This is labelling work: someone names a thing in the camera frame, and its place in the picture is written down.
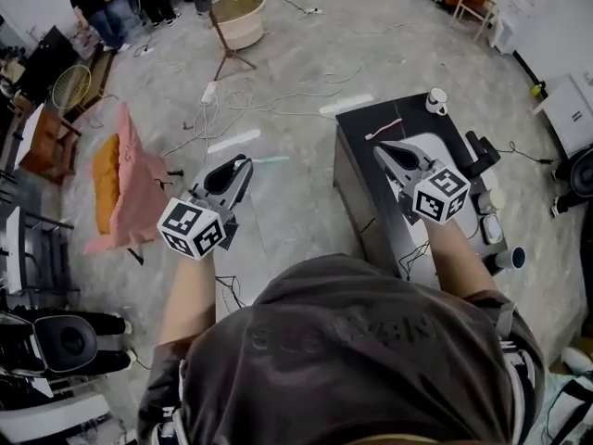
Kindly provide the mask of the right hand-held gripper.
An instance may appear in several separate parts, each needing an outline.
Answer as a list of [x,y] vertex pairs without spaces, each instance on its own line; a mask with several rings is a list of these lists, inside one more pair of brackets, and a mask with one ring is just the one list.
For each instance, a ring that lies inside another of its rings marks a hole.
[[398,141],[384,141],[373,151],[415,215],[445,224],[462,211],[471,184],[452,165],[431,160],[417,146]]

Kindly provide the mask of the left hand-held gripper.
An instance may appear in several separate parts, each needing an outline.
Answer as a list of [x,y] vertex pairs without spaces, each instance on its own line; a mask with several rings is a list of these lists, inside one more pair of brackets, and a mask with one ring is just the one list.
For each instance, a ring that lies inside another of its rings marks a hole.
[[238,229],[233,210],[253,172],[253,160],[239,154],[210,171],[203,185],[196,184],[182,198],[172,197],[157,224],[168,247],[196,261],[216,247],[228,249]]

